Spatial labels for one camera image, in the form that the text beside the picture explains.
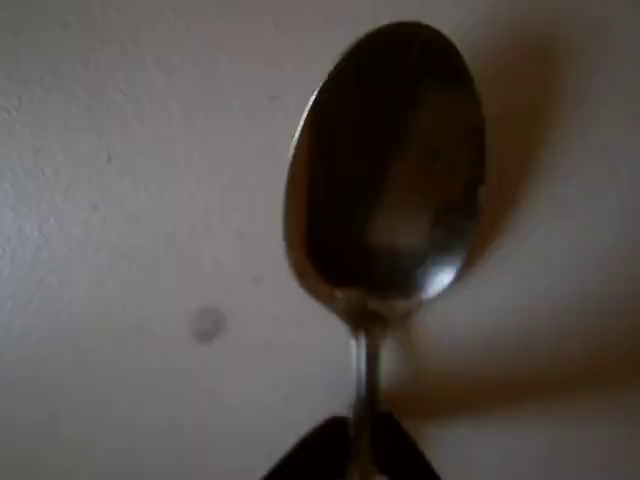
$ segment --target metal spoon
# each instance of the metal spoon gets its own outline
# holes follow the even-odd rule
[[[354,335],[352,478],[372,478],[381,334],[456,278],[484,184],[482,107],[464,59],[413,22],[338,61],[296,132],[286,186],[290,266]]]

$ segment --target stain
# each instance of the stain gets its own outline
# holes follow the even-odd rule
[[[251,285],[255,285],[256,287],[258,287],[263,283],[264,283],[264,275],[262,273],[258,272],[251,276]]]
[[[199,345],[210,345],[227,329],[227,316],[215,305],[207,305],[189,319],[191,336]]]

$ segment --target wall spot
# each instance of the wall spot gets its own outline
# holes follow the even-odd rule
[[[73,22],[71,21],[70,18],[64,18],[58,25],[58,28],[61,31],[66,32],[68,30],[71,30],[72,25],[73,25]]]
[[[189,319],[191,336],[200,345],[210,345],[227,328],[227,316],[215,305],[202,307]]]
[[[251,285],[255,285],[256,287],[262,285],[264,283],[264,275],[260,272],[254,273],[251,276]]]
[[[0,115],[3,117],[15,117],[20,108],[22,108],[22,96],[20,95],[9,101],[0,99]]]

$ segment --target textured wall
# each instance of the textured wall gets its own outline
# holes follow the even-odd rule
[[[400,18],[468,58],[491,164],[476,260],[394,336],[388,401],[446,479],[640,477],[638,10],[4,0],[0,477],[257,478],[346,410],[346,332],[282,252],[287,151],[339,52]]]

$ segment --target spoon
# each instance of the spoon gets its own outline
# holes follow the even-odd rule
[[[477,224],[485,128],[442,33],[392,23],[357,41],[294,137],[284,237],[300,285],[354,338],[350,478],[373,478],[381,336],[458,276]]]

